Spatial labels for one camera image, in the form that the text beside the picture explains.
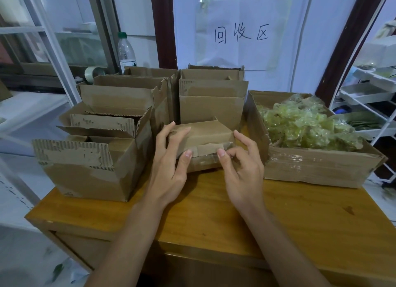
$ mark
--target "forearm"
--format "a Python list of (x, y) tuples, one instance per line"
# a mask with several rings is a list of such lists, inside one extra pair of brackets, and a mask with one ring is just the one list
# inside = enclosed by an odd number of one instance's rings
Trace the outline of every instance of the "forearm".
[(281, 287), (331, 286), (275, 223), (264, 206), (242, 216)]
[(126, 224), (112, 242), (108, 254), (90, 275), (86, 287), (133, 287), (154, 240), (162, 209), (140, 201), (131, 210)]

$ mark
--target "packing tape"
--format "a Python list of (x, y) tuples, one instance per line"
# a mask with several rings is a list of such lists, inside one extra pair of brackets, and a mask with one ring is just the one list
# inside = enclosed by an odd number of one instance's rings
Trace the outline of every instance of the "packing tape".
[(98, 75), (106, 75), (105, 70), (102, 67), (90, 66), (85, 69), (85, 79), (91, 84), (93, 84), (93, 78)]

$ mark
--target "white paper sign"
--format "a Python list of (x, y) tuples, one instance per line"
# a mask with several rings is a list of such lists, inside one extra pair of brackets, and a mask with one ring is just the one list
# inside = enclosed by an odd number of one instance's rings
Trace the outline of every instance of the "white paper sign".
[(196, 63), (276, 68), (287, 0), (209, 0), (196, 15)]

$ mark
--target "green plastic packaging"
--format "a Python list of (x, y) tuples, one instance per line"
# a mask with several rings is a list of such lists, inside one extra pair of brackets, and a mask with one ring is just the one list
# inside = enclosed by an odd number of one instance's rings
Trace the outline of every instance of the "green plastic packaging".
[(315, 97), (294, 94), (272, 109), (258, 106), (271, 143), (282, 147), (355, 151), (363, 138), (337, 115), (327, 117), (323, 102)]

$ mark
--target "plastic water bottle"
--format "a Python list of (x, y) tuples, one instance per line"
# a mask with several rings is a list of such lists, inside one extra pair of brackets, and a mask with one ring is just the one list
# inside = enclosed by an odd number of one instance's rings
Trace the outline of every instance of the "plastic water bottle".
[(125, 66), (137, 66), (135, 52), (133, 51), (131, 43), (126, 39), (126, 33), (120, 31), (118, 33), (118, 58), (120, 60), (122, 74), (125, 71)]

